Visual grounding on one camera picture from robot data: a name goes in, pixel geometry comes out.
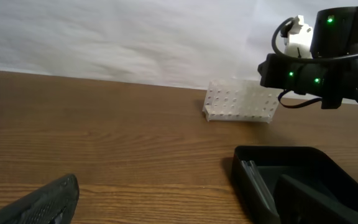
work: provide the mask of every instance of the white robot part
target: white robot part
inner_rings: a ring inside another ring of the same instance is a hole
[[[286,55],[298,58],[312,58],[310,45],[313,39],[313,28],[305,24],[302,15],[292,20],[293,26],[288,32],[288,38],[284,38]]]

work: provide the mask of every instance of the black container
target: black container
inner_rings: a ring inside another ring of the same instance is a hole
[[[238,146],[232,178],[256,223],[292,223],[280,221],[292,207],[301,207],[297,212],[315,222],[328,223],[331,217],[336,223],[358,223],[358,183],[318,149]],[[291,191],[282,184],[287,178],[299,183],[287,185]]]

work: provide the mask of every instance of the wooden table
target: wooden table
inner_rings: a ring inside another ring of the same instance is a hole
[[[0,207],[74,173],[72,223],[250,223],[228,179],[238,145],[317,147],[358,181],[358,105],[207,122],[204,96],[0,72]]]

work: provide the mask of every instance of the wire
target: wire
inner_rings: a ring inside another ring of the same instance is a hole
[[[283,105],[283,107],[285,107],[285,108],[291,108],[291,109],[302,108],[304,106],[309,106],[310,104],[317,103],[317,102],[320,102],[322,100],[322,98],[314,98],[312,100],[308,100],[308,101],[300,103],[298,105],[284,105],[281,102],[281,98],[283,98],[283,96],[286,95],[289,91],[291,91],[291,90],[284,90],[282,93],[280,93],[278,95],[278,98],[277,98],[278,102],[280,102],[280,104]]]
[[[331,57],[331,58],[314,58],[314,59],[306,59],[306,58],[296,58],[291,57],[288,55],[285,55],[283,52],[281,52],[276,45],[276,39],[277,35],[280,32],[281,28],[284,27],[287,23],[291,22],[293,18],[288,18],[284,22],[282,22],[279,27],[274,31],[273,37],[272,37],[272,47],[273,51],[280,57],[286,58],[288,60],[292,60],[294,62],[300,62],[300,63],[327,63],[327,62],[340,62],[344,60],[352,60],[357,59],[358,54],[351,54],[351,55],[345,55],[340,57]]]

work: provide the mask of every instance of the white backdrop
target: white backdrop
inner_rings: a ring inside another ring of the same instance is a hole
[[[0,70],[205,89],[259,79],[274,29],[351,0],[0,0]]]

